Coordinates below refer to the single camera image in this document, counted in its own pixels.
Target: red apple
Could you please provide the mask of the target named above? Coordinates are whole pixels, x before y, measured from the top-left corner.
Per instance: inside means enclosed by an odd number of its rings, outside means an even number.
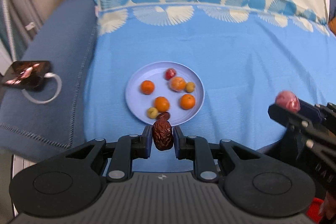
[[[283,90],[282,92],[280,92],[275,98],[275,103],[294,113],[300,110],[299,99],[293,92],[289,90]]]
[[[169,68],[166,70],[165,73],[165,79],[166,80],[170,80],[171,78],[173,78],[176,75],[176,70]]]

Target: white charging cable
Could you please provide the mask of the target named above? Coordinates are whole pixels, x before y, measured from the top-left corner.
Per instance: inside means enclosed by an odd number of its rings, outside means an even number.
[[[36,100],[34,99],[33,97],[30,96],[30,94],[27,92],[27,90],[22,90],[22,93],[23,95],[31,102],[35,103],[35,104],[38,104],[38,105],[43,105],[43,104],[47,104],[47,103],[50,103],[52,100],[54,100],[58,95],[59,93],[61,92],[61,89],[62,89],[62,80],[61,80],[61,77],[59,77],[57,74],[54,74],[54,73],[51,73],[51,72],[48,72],[44,75],[44,78],[55,78],[56,82],[57,82],[57,89],[56,89],[56,93],[55,95],[49,99],[49,100],[46,100],[46,101],[39,101],[39,100]]]

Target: cushion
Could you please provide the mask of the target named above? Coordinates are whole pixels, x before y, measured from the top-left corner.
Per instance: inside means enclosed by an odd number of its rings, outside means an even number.
[[[63,81],[59,96],[45,105],[7,89],[0,108],[0,147],[31,161],[41,161],[84,142],[83,90],[96,42],[93,0],[65,0],[46,21],[22,60],[49,60]],[[37,100],[56,91],[49,79]]]
[[[335,16],[336,16],[336,0],[330,0],[329,21],[332,21]]]

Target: logo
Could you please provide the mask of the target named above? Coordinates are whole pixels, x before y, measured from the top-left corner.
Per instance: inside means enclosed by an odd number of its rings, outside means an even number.
[[[327,180],[327,182],[328,183],[331,183],[332,182],[332,180],[333,180],[333,178],[334,178],[334,176],[332,175],[332,174],[328,174],[327,173],[327,170],[321,170],[321,168],[322,168],[322,164],[321,163],[318,163],[317,165],[316,165],[316,167],[315,167],[315,171],[316,172],[318,172],[318,173],[320,173],[320,175],[325,179],[326,178],[326,180]]]
[[[162,175],[157,176],[157,178],[160,179],[160,180],[165,180],[167,178],[167,176],[162,174]]]

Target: phone screen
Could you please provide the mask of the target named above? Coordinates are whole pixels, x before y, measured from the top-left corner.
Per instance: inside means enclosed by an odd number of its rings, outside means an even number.
[[[6,71],[2,84],[12,88],[33,90],[42,85],[51,69],[49,61],[16,61]]]

